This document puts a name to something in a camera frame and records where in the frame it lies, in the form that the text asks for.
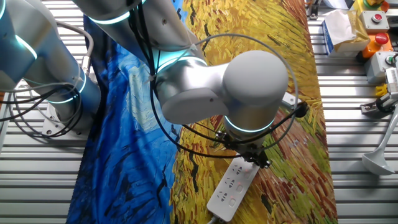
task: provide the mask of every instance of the power strip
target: power strip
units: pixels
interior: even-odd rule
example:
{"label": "power strip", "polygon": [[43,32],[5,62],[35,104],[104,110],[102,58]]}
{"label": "power strip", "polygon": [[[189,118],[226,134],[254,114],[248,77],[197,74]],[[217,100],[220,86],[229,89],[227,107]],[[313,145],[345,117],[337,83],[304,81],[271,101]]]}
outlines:
{"label": "power strip", "polygon": [[258,166],[242,157],[233,159],[207,203],[207,209],[225,222],[231,221],[258,170]]}

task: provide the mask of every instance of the tissue box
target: tissue box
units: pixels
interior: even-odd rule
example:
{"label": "tissue box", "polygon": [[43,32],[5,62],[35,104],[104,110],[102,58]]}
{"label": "tissue box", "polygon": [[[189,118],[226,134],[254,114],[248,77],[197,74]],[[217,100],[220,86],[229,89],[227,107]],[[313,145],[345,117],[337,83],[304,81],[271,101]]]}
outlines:
{"label": "tissue box", "polygon": [[333,11],[325,17],[322,29],[331,57],[355,57],[370,42],[355,11]]}

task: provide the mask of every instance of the red button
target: red button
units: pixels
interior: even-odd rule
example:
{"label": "red button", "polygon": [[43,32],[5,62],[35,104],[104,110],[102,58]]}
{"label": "red button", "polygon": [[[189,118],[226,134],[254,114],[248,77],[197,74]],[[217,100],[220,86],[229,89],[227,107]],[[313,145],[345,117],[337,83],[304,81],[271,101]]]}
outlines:
{"label": "red button", "polygon": [[380,14],[374,15],[374,18],[377,20],[381,20],[383,17]]}
{"label": "red button", "polygon": [[375,14],[374,16],[372,16],[372,21],[375,24],[378,24],[382,21],[383,17],[380,14]]}
{"label": "red button", "polygon": [[388,43],[388,36],[386,34],[376,34],[376,36],[374,37],[374,41],[379,44],[379,45],[383,45]]}

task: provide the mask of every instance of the aluminum slatted table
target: aluminum slatted table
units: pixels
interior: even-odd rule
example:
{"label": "aluminum slatted table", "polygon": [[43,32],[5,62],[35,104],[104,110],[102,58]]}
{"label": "aluminum slatted table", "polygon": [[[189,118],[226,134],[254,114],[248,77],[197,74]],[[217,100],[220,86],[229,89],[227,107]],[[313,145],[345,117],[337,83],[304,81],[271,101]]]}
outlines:
{"label": "aluminum slatted table", "polygon": [[[71,1],[43,2],[56,19],[83,27],[83,14]],[[378,178],[361,164],[362,153],[376,148],[390,117],[371,120],[361,115],[359,105],[375,100],[374,86],[367,83],[363,66],[325,55],[321,23],[329,11],[321,7],[318,20],[308,24],[325,109],[339,223],[397,224],[398,174]],[[388,14],[398,15],[398,10],[391,9]],[[81,62],[86,52],[83,36],[64,28],[58,30],[69,51]],[[43,110],[46,107],[46,103],[40,105]],[[37,110],[25,118],[41,130],[44,117]],[[398,170],[396,130],[386,159]],[[84,142],[71,142],[68,147],[42,144],[9,123],[0,154],[0,223],[65,223],[84,146]]]}

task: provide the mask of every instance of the van gogh painting print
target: van gogh painting print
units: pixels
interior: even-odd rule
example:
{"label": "van gogh painting print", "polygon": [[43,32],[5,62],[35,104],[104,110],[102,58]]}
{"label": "van gogh painting print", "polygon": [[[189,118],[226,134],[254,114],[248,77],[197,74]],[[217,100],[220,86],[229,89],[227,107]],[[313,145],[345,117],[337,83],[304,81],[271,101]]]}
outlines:
{"label": "van gogh painting print", "polygon": [[[287,137],[266,153],[272,165],[254,178],[231,223],[337,223],[320,89],[302,0],[171,0],[199,39],[234,32],[258,38],[280,52],[297,78],[300,99],[310,105]],[[163,135],[149,101],[147,67],[85,18],[94,37],[93,68],[103,94],[73,193],[67,223],[207,223],[207,201],[230,159],[181,151]],[[223,37],[203,44],[210,65],[248,50],[265,50],[246,39]],[[288,91],[293,92],[292,81]],[[286,111],[280,110],[279,122]],[[179,125],[161,122],[180,144],[232,155]],[[223,128],[215,116],[200,124]],[[199,125],[198,131],[212,134]],[[271,144],[287,123],[266,138]]]}

